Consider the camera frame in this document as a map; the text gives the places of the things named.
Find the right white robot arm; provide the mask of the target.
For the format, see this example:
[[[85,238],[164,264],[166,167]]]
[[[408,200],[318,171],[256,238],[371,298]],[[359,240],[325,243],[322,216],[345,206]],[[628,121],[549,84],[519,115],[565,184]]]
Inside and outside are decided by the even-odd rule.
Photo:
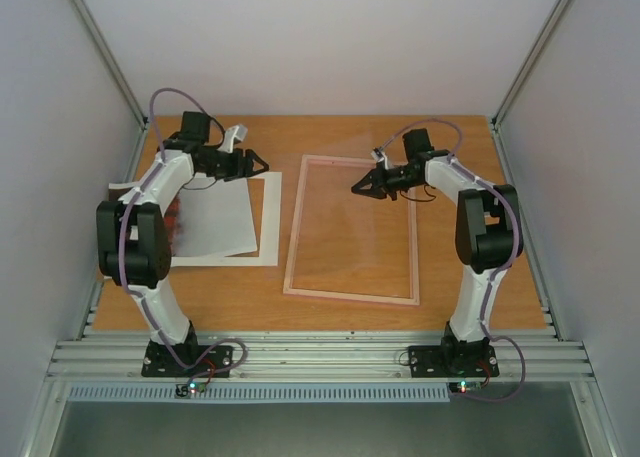
[[[523,250],[517,191],[477,176],[453,152],[435,149],[425,128],[406,132],[402,141],[407,163],[394,166],[383,146],[374,149],[374,168],[351,192],[395,200],[419,186],[440,191],[456,204],[455,250],[463,265],[458,302],[441,343],[415,347],[410,360],[418,372],[451,377],[494,370],[490,316],[499,286]]]

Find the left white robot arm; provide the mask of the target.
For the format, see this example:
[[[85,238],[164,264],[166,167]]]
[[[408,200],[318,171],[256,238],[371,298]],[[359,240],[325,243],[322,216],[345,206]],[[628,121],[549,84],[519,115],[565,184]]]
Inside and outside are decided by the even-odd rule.
[[[205,112],[184,113],[180,129],[160,140],[142,178],[96,209],[99,269],[133,298],[150,328],[152,349],[179,375],[195,372],[205,354],[169,282],[172,256],[164,215],[197,174],[231,182],[269,169],[253,150],[240,148],[248,133],[241,124],[225,129],[221,143],[210,144],[213,120]]]

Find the red forest photo print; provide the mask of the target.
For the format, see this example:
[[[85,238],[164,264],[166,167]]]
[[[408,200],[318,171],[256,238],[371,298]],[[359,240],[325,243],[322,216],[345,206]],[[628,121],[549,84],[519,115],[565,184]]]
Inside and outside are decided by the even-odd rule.
[[[164,224],[173,267],[215,266],[258,249],[245,179],[194,179],[167,206]]]

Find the white mat board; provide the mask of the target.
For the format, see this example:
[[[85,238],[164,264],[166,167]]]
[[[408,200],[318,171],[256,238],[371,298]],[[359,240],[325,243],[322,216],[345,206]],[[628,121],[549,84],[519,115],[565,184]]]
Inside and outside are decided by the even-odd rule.
[[[248,182],[258,249],[226,257],[215,266],[188,267],[269,267],[278,264],[282,174],[266,172]]]

